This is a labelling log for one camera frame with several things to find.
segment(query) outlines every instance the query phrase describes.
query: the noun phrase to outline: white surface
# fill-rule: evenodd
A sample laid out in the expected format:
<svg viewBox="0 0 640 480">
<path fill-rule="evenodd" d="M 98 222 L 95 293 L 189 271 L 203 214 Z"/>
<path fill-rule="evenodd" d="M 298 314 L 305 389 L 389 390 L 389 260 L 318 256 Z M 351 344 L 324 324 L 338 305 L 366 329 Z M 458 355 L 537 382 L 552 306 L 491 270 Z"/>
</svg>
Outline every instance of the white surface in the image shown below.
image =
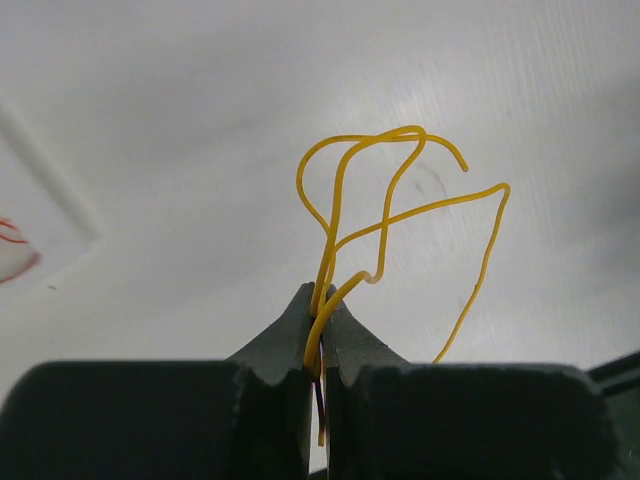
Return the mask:
<svg viewBox="0 0 640 480">
<path fill-rule="evenodd" d="M 0 278 L 22 270 L 34 251 L 40 254 L 35 266 L 0 285 L 0 304 L 6 306 L 86 253 L 91 234 L 88 226 L 74 222 L 78 206 L 22 131 L 17 117 L 6 112 L 0 115 L 2 217 L 11 219 L 20 228 L 21 238 L 29 242 L 0 242 Z"/>
<path fill-rule="evenodd" d="M 447 360 L 588 367 L 638 348 L 639 2 L 0 5 L 2 101 L 105 226 L 56 290 L 2 312 L 0 390 L 45 359 L 232 353 L 315 276 L 323 239 L 295 193 L 302 154 L 410 123 L 453 141 L 470 172 L 428 146 L 397 210 L 513 187 Z M 343 231 L 378 219 L 403 148 L 350 168 Z M 307 177 L 327 213 L 338 152 Z M 354 314 L 431 360 L 497 203 L 394 226 L 385 278 L 353 292 Z M 347 249 L 337 278 L 373 268 L 375 248 Z"/>
</svg>

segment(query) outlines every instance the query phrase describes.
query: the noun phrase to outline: yellow wire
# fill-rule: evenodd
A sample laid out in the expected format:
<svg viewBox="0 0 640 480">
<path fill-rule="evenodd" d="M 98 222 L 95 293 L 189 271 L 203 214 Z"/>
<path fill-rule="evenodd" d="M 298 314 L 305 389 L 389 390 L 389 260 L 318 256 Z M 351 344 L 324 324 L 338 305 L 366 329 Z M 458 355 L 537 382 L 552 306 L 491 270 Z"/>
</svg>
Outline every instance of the yellow wire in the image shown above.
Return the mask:
<svg viewBox="0 0 640 480">
<path fill-rule="evenodd" d="M 331 214 L 331 224 L 327 224 L 326 220 L 320 215 L 320 213 L 315 209 L 313 204 L 307 198 L 304 192 L 303 186 L 303 177 L 304 170 L 306 165 L 308 164 L 311 157 L 317 153 L 320 149 L 325 146 L 338 143 L 338 142 L 346 142 L 346 141 L 357 141 L 358 143 L 351 147 L 347 153 L 342 157 L 340 164 L 338 165 L 338 170 L 336 173 L 336 181 L 334 185 L 334 196 L 333 196 L 333 208 Z M 417 141 L 418 145 L 411 153 L 409 158 L 400 166 L 400 168 L 396 171 L 389 187 L 387 189 L 387 194 L 385 196 L 385 204 L 383 209 L 382 221 L 372 225 L 370 227 L 364 228 L 358 232 L 352 233 L 348 235 L 344 239 L 340 240 L 336 243 L 337 231 L 340 222 L 340 209 L 342 202 L 342 185 L 344 180 L 344 173 L 346 171 L 346 167 L 349 161 L 361 150 L 367 148 L 371 145 L 375 145 L 377 143 L 382 142 L 407 142 L 407 141 Z M 464 322 L 464 319 L 471 308 L 473 302 L 475 301 L 482 282 L 484 281 L 484 277 L 486 275 L 486 269 L 489 261 L 489 256 L 491 255 L 491 250 L 493 249 L 493 245 L 495 244 L 495 240 L 500 229 L 500 223 L 502 220 L 502 215 L 504 212 L 504 208 L 507 204 L 510 195 L 510 187 L 506 183 L 500 183 L 490 189 L 484 190 L 482 192 L 473 193 L 469 195 L 463 195 L 460 197 L 454 197 L 446 200 L 441 200 L 438 202 L 434 202 L 431 204 L 423 205 L 421 207 L 414 208 L 407 212 L 395 215 L 393 217 L 389 217 L 391 210 L 391 201 L 393 197 L 393 192 L 395 187 L 402 177 L 402 175 L 406 172 L 406 170 L 411 166 L 411 164 L 415 161 L 415 159 L 420 155 L 427 141 L 432 141 L 434 143 L 438 143 L 447 148 L 456 158 L 460 168 L 463 171 L 468 170 L 468 166 L 464 161 L 464 158 L 458 151 L 458 149 L 448 140 L 444 138 L 429 135 L 427 134 L 422 127 L 419 126 L 407 126 L 401 127 L 394 130 L 390 130 L 388 132 L 382 133 L 380 135 L 341 135 L 336 137 L 327 138 L 316 145 L 314 145 L 302 158 L 300 161 L 300 165 L 298 167 L 297 176 L 296 176 L 296 186 L 298 189 L 298 194 L 302 203 L 305 205 L 307 210 L 313 215 L 313 217 L 320 223 L 325 233 L 327 234 L 327 242 L 325 244 L 324 253 L 322 256 L 322 262 L 320 265 L 320 269 L 318 271 L 318 276 L 316 279 L 316 285 L 314 288 L 312 302 L 311 302 L 311 314 L 315 316 L 316 319 L 311 329 L 311 333 L 307 340 L 307 345 L 305 349 L 304 355 L 304 364 L 305 367 L 312 373 L 314 379 L 317 379 L 320 375 L 320 362 L 319 362 L 319 345 L 320 345 L 320 336 L 322 331 L 329 320 L 329 317 L 335 310 L 335 308 L 340 304 L 340 302 L 344 299 L 344 297 L 355 288 L 360 282 L 363 280 L 367 283 L 376 283 L 382 277 L 384 273 L 384 261 L 385 261 L 385 253 L 386 253 L 386 244 L 388 237 L 388 229 L 389 226 L 397 223 L 399 221 L 405 220 L 415 215 L 419 215 L 421 213 L 425 213 L 430 210 L 434 210 L 437 208 L 442 208 L 449 205 L 455 205 L 458 203 L 466 203 L 473 200 L 478 200 L 482 198 L 486 198 L 494 193 L 503 190 L 504 194 L 502 197 L 502 201 L 500 202 L 500 206 L 498 207 L 498 212 L 496 215 L 496 222 L 494 224 L 493 232 L 491 234 L 491 238 L 485 250 L 482 268 L 480 270 L 480 275 L 478 276 L 478 281 L 476 286 L 469 298 L 469 301 L 465 305 L 456 325 L 451 332 L 445 346 L 442 351 L 435 358 L 434 362 L 439 362 L 442 357 L 447 353 L 451 344 L 455 340 L 455 337 Z M 381 230 L 381 239 L 380 239 L 380 247 L 378 250 L 378 266 L 375 275 L 371 275 L 366 271 L 360 271 L 353 275 L 347 282 L 342 285 L 337 292 L 326 301 L 326 292 L 331 284 L 333 273 L 335 270 L 335 262 L 337 252 L 344 247 L 347 243 L 352 240 L 355 240 L 359 237 L 372 233 L 376 230 Z"/>
</svg>

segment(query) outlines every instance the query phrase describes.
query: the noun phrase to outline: wire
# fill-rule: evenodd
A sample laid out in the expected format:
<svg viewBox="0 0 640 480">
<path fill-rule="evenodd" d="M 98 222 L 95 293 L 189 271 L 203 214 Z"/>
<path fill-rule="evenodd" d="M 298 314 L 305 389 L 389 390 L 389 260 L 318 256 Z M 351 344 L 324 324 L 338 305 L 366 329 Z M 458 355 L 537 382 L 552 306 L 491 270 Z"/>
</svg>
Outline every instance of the wire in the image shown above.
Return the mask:
<svg viewBox="0 0 640 480">
<path fill-rule="evenodd" d="M 20 233 L 20 229 L 14 226 L 13 224 L 9 223 L 9 221 L 6 218 L 0 219 L 0 226 L 9 228 L 14 232 Z M 1 233 L 0 233 L 0 240 L 4 240 L 5 242 L 9 242 L 9 243 L 20 243 L 20 244 L 28 243 L 26 240 L 7 237 L 6 235 L 3 235 Z"/>
<path fill-rule="evenodd" d="M 356 141 L 358 142 L 356 145 L 351 147 L 347 153 L 342 157 L 340 164 L 338 165 L 338 169 L 336 172 L 336 180 L 334 184 L 334 193 L 333 193 L 333 208 L 331 213 L 331 222 L 328 224 L 326 220 L 320 215 L 320 213 L 315 209 L 313 204 L 307 198 L 304 192 L 304 170 L 315 153 L 317 153 L 322 148 L 339 142 L 348 142 L 348 141 Z M 336 243 L 338 227 L 340 223 L 340 209 L 342 203 L 342 186 L 344 181 L 344 174 L 346 171 L 346 167 L 349 161 L 360 151 L 363 149 L 378 144 L 378 143 L 388 143 L 388 142 L 409 142 L 409 141 L 417 141 L 418 144 L 409 155 L 407 160 L 400 166 L 400 168 L 394 174 L 391 183 L 387 189 L 387 193 L 385 196 L 385 203 L 383 209 L 383 215 L 381 222 L 372 225 L 370 227 L 359 230 L 358 232 L 352 233 L 348 235 L 344 239 L 340 240 Z M 506 183 L 499 183 L 492 188 L 484 190 L 482 192 L 473 193 L 469 195 L 463 195 L 460 197 L 454 197 L 446 200 L 441 200 L 438 202 L 433 202 L 427 205 L 423 205 L 421 207 L 414 208 L 407 212 L 395 215 L 390 217 L 391 210 L 391 201 L 393 198 L 393 192 L 395 187 L 402 177 L 402 175 L 406 172 L 406 170 L 411 166 L 411 164 L 415 161 L 415 159 L 420 155 L 422 150 L 424 149 L 426 142 L 431 141 L 434 143 L 438 143 L 445 148 L 447 148 L 455 157 L 456 161 L 460 168 L 466 172 L 468 170 L 467 163 L 464 158 L 458 151 L 458 149 L 448 140 L 438 137 L 436 135 L 427 134 L 422 127 L 419 126 L 407 126 L 401 127 L 394 130 L 390 130 L 388 132 L 382 133 L 380 135 L 341 135 L 330 137 L 321 142 L 318 142 L 314 145 L 303 157 L 300 161 L 300 165 L 298 166 L 298 171 L 296 175 L 296 187 L 298 190 L 298 195 L 303 203 L 303 205 L 307 208 L 307 210 L 311 213 L 311 215 L 320 223 L 325 233 L 327 234 L 327 242 L 325 244 L 325 249 L 322 256 L 322 261 L 320 264 L 320 268 L 318 270 L 318 275 L 316 278 L 316 284 L 313 291 L 313 296 L 311 300 L 311 315 L 315 317 L 315 321 L 311 328 L 311 332 L 307 339 L 307 345 L 305 349 L 304 355 L 304 365 L 307 370 L 310 372 L 313 379 L 318 379 L 320 375 L 320 353 L 319 353 L 319 345 L 320 345 L 320 337 L 322 335 L 322 331 L 326 326 L 329 317 L 335 310 L 335 308 L 342 302 L 344 297 L 353 290 L 359 283 L 363 280 L 367 283 L 373 284 L 380 280 L 384 273 L 384 261 L 385 261 L 385 253 L 386 253 L 386 244 L 388 238 L 388 230 L 389 226 L 397 223 L 399 221 L 405 220 L 407 218 L 413 217 L 415 215 L 419 215 L 421 213 L 428 212 L 430 210 L 434 210 L 437 208 L 446 207 L 449 205 L 455 205 L 459 203 L 471 202 L 474 200 L 486 198 L 494 193 L 499 191 L 503 191 L 503 197 L 500 202 L 500 206 L 498 207 L 498 211 L 496 214 L 496 221 L 493 227 L 493 231 L 491 237 L 489 239 L 489 243 L 485 250 L 484 258 L 482 261 L 482 267 L 480 270 L 480 274 L 478 276 L 478 280 L 474 287 L 473 293 L 469 298 L 469 301 L 465 305 L 462 313 L 460 314 L 456 325 L 454 326 L 453 331 L 451 332 L 447 342 L 445 343 L 441 352 L 434 359 L 434 363 L 439 362 L 442 357 L 447 353 L 449 348 L 451 347 L 455 337 L 464 322 L 464 319 L 471 309 L 473 302 L 475 301 L 480 287 L 484 281 L 487 265 L 489 261 L 489 257 L 491 255 L 491 251 L 495 244 L 495 240 L 498 235 L 498 231 L 500 229 L 500 224 L 502 221 L 502 215 L 504 213 L 504 209 L 506 207 L 507 201 L 509 199 L 509 195 L 511 193 L 511 188 Z M 375 232 L 377 230 L 381 230 L 380 234 L 380 246 L 378 250 L 378 265 L 377 270 L 374 275 L 371 275 L 367 271 L 360 271 L 353 275 L 349 280 L 347 280 L 334 295 L 326 300 L 326 293 L 331 285 L 331 281 L 333 279 L 333 274 L 335 271 L 335 262 L 337 252 L 344 247 L 347 243 L 367 235 L 369 233 Z"/>
</svg>

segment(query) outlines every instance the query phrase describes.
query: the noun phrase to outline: red wire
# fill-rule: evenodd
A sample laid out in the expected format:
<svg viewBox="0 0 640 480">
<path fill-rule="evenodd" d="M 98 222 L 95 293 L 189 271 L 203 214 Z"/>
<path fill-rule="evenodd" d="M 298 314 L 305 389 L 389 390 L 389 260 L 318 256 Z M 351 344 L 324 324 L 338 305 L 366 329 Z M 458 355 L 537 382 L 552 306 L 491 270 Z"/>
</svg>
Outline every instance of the red wire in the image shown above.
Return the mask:
<svg viewBox="0 0 640 480">
<path fill-rule="evenodd" d="M 0 285 L 2 285 L 3 283 L 7 283 L 7 282 L 19 277 L 23 273 L 26 273 L 28 270 L 31 270 L 33 267 L 35 267 L 40 262 L 40 258 L 41 257 L 42 257 L 42 255 L 40 255 L 37 252 L 34 253 L 33 255 L 31 255 L 31 258 L 29 258 L 29 261 L 24 265 L 24 267 L 22 267 L 20 270 L 18 270 L 13 275 L 10 275 L 8 277 L 0 279 Z"/>
<path fill-rule="evenodd" d="M 15 225 L 12 225 L 11 223 L 9 223 L 4 218 L 0 219 L 0 226 L 10 228 L 11 230 L 13 230 L 15 232 L 20 233 L 20 229 L 18 227 L 16 227 Z M 9 242 L 9 243 L 20 243 L 20 244 L 29 243 L 26 240 L 16 240 L 15 238 L 7 237 L 6 235 L 2 235 L 1 233 L 0 233 L 0 239 L 4 240 L 5 242 Z"/>
</svg>

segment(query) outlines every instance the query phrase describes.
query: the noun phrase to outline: white background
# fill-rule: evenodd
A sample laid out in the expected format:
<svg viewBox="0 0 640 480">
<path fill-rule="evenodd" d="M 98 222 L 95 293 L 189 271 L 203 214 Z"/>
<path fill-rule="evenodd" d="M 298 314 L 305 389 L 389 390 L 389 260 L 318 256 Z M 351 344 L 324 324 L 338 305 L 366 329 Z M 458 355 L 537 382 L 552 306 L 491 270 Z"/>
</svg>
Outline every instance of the white background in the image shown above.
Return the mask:
<svg viewBox="0 0 640 480">
<path fill-rule="evenodd" d="M 414 123 L 470 171 L 427 146 L 394 211 L 513 188 L 447 360 L 589 367 L 638 349 L 639 26 L 636 0 L 0 1 L 0 104 L 102 226 L 0 311 L 0 394 L 48 359 L 233 353 L 315 277 L 323 237 L 296 196 L 299 158 L 326 136 Z M 354 161 L 343 233 L 378 220 L 406 152 Z M 340 153 L 309 168 L 326 215 Z M 430 361 L 497 204 L 394 226 L 385 278 L 349 296 L 352 312 Z M 375 251 L 345 249 L 337 280 Z"/>
</svg>

